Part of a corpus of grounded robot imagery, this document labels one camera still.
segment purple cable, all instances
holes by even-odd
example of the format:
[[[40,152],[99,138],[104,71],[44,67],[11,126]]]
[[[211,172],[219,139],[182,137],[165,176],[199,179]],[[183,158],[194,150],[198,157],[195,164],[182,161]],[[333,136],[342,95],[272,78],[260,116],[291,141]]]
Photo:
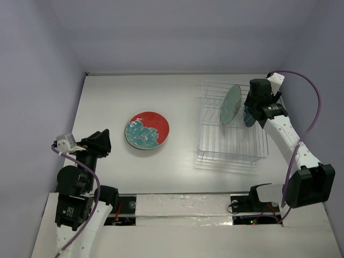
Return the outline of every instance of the purple cable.
[[[306,139],[307,135],[313,129],[314,125],[316,124],[316,122],[317,122],[317,120],[319,118],[320,111],[321,111],[321,97],[320,97],[320,92],[319,92],[318,88],[316,87],[316,85],[309,78],[304,76],[303,74],[300,74],[300,73],[298,73],[296,71],[289,71],[289,70],[276,70],[276,71],[272,71],[271,73],[289,73],[289,74],[296,74],[298,76],[301,76],[306,81],[308,81],[310,85],[312,85],[312,87],[315,90],[315,92],[317,94],[317,97],[318,97],[318,109],[317,109],[316,116],[314,117],[313,122],[308,127],[306,132],[303,135],[301,135],[299,141],[297,142],[297,145],[295,146],[295,149],[294,149],[294,151],[292,153],[292,156],[291,156],[291,159],[290,159],[290,162],[289,162],[288,171],[286,172],[285,181],[284,181],[284,187],[283,187],[284,190],[283,190],[283,197],[282,197],[282,203],[281,203],[281,207],[283,208],[283,207],[285,207],[286,190],[288,188],[290,173],[291,173],[292,166],[293,166],[293,164],[295,162],[295,157],[296,157],[297,151],[299,150],[300,143],[303,142]],[[289,209],[287,210],[285,215],[279,220],[279,222],[277,222],[277,224],[281,224],[282,221],[288,216],[290,211],[291,211],[291,207],[289,207]],[[258,218],[258,217],[271,217],[271,216],[272,215],[261,214],[260,216],[244,216],[244,217],[245,218],[252,218],[252,217],[257,217]]]
[[[57,154],[60,154],[60,152],[55,149],[54,145],[52,145],[52,150],[53,152],[57,153]],[[93,214],[95,213],[96,209],[97,209],[97,205],[98,205],[98,202],[99,202],[99,198],[101,196],[101,183],[99,181],[99,178],[98,176],[96,175],[96,173],[94,173],[92,171],[92,169],[90,169],[89,167],[87,167],[85,164],[81,163],[80,161],[76,160],[76,159],[73,159],[72,157],[66,155],[65,153],[61,153],[61,156],[68,159],[68,160],[71,160],[73,162],[75,162],[76,164],[78,164],[80,167],[86,169],[89,173],[91,173],[91,175],[95,178],[96,182],[97,182],[97,188],[98,188],[98,191],[97,191],[97,196],[96,196],[96,200],[95,200],[95,206],[93,207],[91,213],[90,213],[90,216],[87,218],[87,220],[85,221],[85,223],[81,226],[81,228],[79,229],[78,232],[76,232],[75,236],[72,237],[66,244],[65,246],[62,247],[61,251],[64,251],[68,248],[68,246],[70,246],[74,240],[81,234],[81,232],[85,229],[85,227],[87,226],[88,222],[90,222]],[[55,258],[58,258],[60,256],[60,252],[58,252],[56,255],[55,255]]]

